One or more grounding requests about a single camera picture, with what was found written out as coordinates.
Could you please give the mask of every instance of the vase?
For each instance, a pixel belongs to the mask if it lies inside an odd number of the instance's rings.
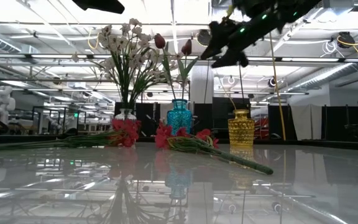
[[[229,139],[232,146],[254,144],[255,121],[247,117],[249,110],[235,110],[234,119],[229,119]]]
[[[120,120],[132,120],[132,121],[136,121],[136,116],[132,114],[132,109],[125,109],[122,108],[119,110],[121,113],[117,114],[114,119],[120,119]]]
[[[186,133],[191,129],[191,111],[186,109],[187,100],[172,100],[173,109],[167,113],[167,123],[172,127],[172,135],[176,135],[182,127],[186,128]]]

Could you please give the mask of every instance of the wall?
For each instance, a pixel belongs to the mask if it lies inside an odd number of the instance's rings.
[[[316,106],[330,106],[330,89],[329,85],[321,86],[320,90],[309,90],[309,95],[295,95],[289,97],[287,103],[293,106],[300,105],[316,105]]]
[[[16,109],[31,111],[33,106],[43,106],[44,101],[35,95],[25,95],[22,91],[13,91],[11,95],[16,101]]]
[[[358,106],[358,90],[330,88],[331,106]]]

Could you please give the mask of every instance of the table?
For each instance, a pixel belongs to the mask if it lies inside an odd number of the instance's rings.
[[[274,174],[153,143],[0,151],[0,222],[358,223],[358,151],[255,145],[249,153]]]

